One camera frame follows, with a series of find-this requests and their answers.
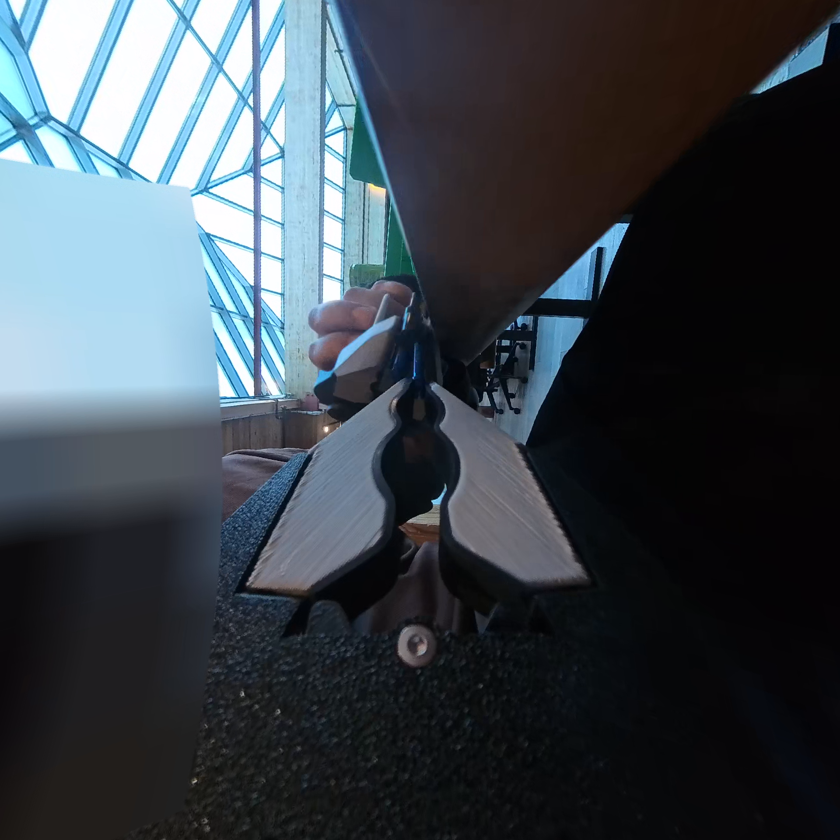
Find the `black office chair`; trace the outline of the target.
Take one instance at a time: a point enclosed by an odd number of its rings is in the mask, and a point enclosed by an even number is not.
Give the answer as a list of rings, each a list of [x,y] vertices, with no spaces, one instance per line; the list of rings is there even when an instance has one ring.
[[[512,322],[479,357],[476,390],[485,417],[505,412],[520,415],[516,403],[534,370],[539,317],[528,315]]]

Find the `person's brown shirt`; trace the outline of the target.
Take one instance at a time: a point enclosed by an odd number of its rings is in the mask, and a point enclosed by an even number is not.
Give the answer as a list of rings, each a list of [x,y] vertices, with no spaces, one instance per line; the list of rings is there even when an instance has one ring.
[[[298,448],[242,449],[222,458],[223,519],[246,504],[295,455]],[[477,630],[474,612],[455,598],[438,568],[438,542],[432,529],[412,523],[403,532],[401,574],[393,587],[370,609],[352,621],[362,634],[383,634],[405,620],[430,616],[454,634]]]

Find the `green plastic bin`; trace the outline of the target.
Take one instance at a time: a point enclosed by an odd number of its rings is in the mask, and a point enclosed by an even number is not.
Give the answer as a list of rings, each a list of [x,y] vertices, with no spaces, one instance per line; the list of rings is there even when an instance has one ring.
[[[356,104],[353,121],[353,140],[350,151],[350,175],[358,182],[386,187],[385,177],[378,162],[364,112]],[[388,203],[387,231],[385,237],[385,275],[396,277],[415,275],[414,265],[406,247],[402,226],[392,200]]]

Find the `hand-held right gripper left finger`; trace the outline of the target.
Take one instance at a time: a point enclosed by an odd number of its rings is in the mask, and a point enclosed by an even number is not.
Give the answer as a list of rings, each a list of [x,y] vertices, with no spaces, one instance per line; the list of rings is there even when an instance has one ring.
[[[401,425],[400,381],[311,452],[246,583],[248,592],[339,603],[357,617],[393,586],[395,499],[382,474]]]

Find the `black beam assembly blue pins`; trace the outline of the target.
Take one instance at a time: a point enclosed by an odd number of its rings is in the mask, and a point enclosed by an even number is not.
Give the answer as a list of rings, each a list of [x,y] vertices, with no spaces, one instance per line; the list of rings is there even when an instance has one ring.
[[[415,360],[423,366],[425,398],[431,384],[441,383],[443,373],[438,342],[420,291],[412,295],[403,315],[402,327],[396,335],[395,350],[388,369],[393,381],[412,381]]]

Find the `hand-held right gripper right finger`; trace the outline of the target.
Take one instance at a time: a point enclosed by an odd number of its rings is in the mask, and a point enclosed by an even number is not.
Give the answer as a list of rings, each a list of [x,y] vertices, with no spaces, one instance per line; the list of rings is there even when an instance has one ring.
[[[447,588],[488,614],[498,603],[589,586],[523,447],[441,385],[428,395],[446,472],[438,556]]]

